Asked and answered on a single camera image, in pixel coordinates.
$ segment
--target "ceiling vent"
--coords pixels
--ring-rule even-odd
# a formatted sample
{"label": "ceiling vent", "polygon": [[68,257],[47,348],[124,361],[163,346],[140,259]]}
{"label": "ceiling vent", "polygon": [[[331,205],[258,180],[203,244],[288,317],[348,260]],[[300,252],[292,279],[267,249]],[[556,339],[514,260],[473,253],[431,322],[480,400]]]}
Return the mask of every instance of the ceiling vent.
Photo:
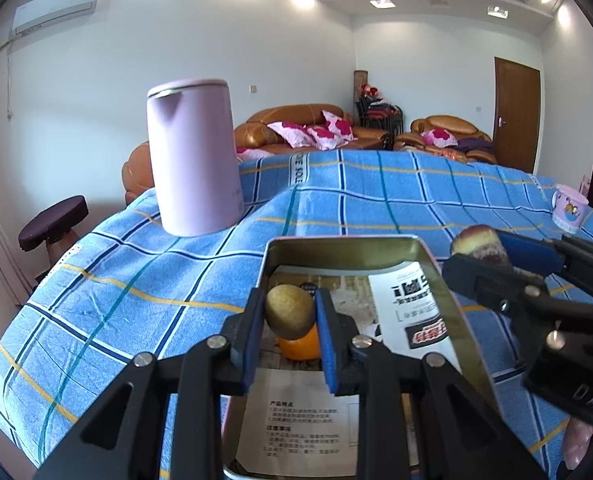
{"label": "ceiling vent", "polygon": [[449,7],[450,2],[448,0],[428,0],[430,7]]}

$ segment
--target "dark purple stool seat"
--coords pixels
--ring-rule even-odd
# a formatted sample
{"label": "dark purple stool seat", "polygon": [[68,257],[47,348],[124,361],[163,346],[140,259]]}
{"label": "dark purple stool seat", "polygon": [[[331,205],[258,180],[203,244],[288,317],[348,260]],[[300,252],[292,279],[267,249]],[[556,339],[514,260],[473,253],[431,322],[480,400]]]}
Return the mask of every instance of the dark purple stool seat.
{"label": "dark purple stool seat", "polygon": [[24,251],[36,249],[43,242],[55,244],[88,215],[85,197],[71,196],[36,215],[19,233]]}

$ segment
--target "stool leg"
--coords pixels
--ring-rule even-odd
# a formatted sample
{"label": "stool leg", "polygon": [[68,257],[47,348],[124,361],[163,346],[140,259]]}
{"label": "stool leg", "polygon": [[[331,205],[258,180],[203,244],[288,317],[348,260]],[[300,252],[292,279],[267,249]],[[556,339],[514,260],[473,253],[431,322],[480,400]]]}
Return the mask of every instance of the stool leg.
{"label": "stool leg", "polygon": [[80,240],[78,234],[74,229],[70,229],[65,233],[59,240],[55,242],[46,242],[48,247],[48,258],[50,260],[50,267],[54,267],[58,260],[61,259],[65,253],[67,253],[72,246]]}

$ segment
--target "pink mug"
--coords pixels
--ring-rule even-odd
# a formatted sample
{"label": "pink mug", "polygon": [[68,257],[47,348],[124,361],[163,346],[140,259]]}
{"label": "pink mug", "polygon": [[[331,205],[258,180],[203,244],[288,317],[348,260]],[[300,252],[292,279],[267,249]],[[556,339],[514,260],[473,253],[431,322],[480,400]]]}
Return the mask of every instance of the pink mug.
{"label": "pink mug", "polygon": [[581,222],[588,211],[588,199],[571,187],[557,184],[552,195],[552,220],[566,233],[574,235],[579,232]]}

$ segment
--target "square ceiling light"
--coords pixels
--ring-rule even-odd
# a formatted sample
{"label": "square ceiling light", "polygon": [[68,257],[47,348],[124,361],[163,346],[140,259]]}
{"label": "square ceiling light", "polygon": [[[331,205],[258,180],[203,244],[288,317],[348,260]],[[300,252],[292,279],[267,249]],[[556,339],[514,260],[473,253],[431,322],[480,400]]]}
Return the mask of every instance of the square ceiling light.
{"label": "square ceiling light", "polygon": [[508,19],[508,11],[501,9],[499,6],[488,5],[488,16],[494,16],[495,18]]}
{"label": "square ceiling light", "polygon": [[370,0],[370,3],[377,9],[392,9],[393,7],[396,7],[396,5],[392,3],[392,0]]}

